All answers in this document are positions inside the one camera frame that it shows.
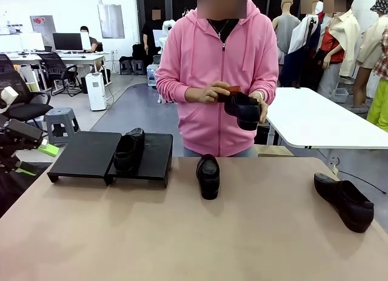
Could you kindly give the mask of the person's left hand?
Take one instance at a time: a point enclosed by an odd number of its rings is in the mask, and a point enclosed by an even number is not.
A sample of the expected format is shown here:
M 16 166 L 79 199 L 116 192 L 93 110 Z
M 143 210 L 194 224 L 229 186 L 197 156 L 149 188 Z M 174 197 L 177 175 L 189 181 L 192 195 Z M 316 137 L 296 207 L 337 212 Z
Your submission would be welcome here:
M 268 105 L 264 100 L 264 95 L 261 91 L 255 91 L 249 95 L 250 98 L 254 98 L 259 103 L 260 108 L 260 117 L 259 117 L 259 124 L 264 124 L 267 117 L 267 111 L 268 111 Z

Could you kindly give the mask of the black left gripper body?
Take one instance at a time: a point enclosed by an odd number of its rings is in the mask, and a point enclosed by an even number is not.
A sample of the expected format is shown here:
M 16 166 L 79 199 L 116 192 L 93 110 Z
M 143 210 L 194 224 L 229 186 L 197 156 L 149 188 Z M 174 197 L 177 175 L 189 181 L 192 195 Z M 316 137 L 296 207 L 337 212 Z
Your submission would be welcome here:
M 23 122 L 7 121 L 1 125 L 1 175 L 5 176 L 11 171 L 16 171 L 21 166 L 21 160 L 16 155 L 21 137 L 15 136 L 12 131 L 8 131 L 8 126 L 21 128 Z

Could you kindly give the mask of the person's right hand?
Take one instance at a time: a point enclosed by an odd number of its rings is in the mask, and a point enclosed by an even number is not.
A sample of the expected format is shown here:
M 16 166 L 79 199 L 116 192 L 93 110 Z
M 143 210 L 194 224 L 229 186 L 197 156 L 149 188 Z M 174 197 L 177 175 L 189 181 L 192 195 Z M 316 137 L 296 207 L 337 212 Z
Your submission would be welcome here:
M 199 101 L 204 104 L 217 102 L 220 96 L 230 95 L 230 85 L 226 82 L 216 81 L 202 89 Z

